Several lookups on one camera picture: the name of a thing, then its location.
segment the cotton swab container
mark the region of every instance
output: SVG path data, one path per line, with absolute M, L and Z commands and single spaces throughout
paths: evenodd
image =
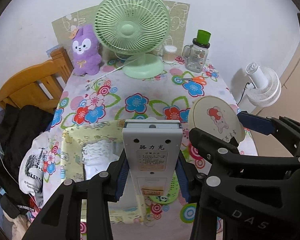
M 177 47 L 166 45 L 164 46 L 164 53 L 163 53 L 163 62 L 167 64 L 174 63 L 174 59 L 176 58 Z

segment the green perforated object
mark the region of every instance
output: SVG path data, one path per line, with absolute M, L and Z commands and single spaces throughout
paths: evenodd
M 95 20 L 97 37 L 104 46 L 133 55 L 123 71 L 134 78 L 162 72 L 160 58 L 146 53 L 162 43 L 169 28 L 169 12 L 161 0 L 103 0 Z
M 178 197 L 178 193 L 179 193 L 179 183 L 178 183 L 177 175 L 176 175 L 176 173 L 174 173 L 172 176 L 172 181 L 170 184 L 170 189 L 169 189 L 168 195 L 166 195 L 166 196 L 150 196 L 149 198 L 153 202 L 164 205 L 164 204 L 169 204 L 169 203 L 175 201 Z

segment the fan center cap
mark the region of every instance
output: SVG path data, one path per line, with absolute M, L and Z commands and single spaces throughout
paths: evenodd
M 131 24 L 125 24 L 121 27 L 121 33 L 125 36 L 131 36 L 134 33 L 134 27 Z

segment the gold bow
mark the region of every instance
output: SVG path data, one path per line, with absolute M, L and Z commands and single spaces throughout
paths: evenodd
M 84 63 L 87 63 L 87 61 L 85 61 L 85 60 L 77 61 L 77 64 L 80 64 L 80 67 L 79 67 L 79 68 L 82 68 L 82 65 L 83 65 Z

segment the wooden headboard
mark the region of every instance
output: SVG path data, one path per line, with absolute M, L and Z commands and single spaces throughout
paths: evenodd
M 4 83 L 0 89 L 0 106 L 2 108 L 5 109 L 6 104 L 18 108 L 33 105 L 53 113 L 63 90 L 53 75 L 59 74 L 63 81 L 67 83 L 73 67 L 64 48 L 55 49 L 50 55 L 52 59 L 28 67 Z M 48 98 L 37 81 L 42 82 L 53 99 Z

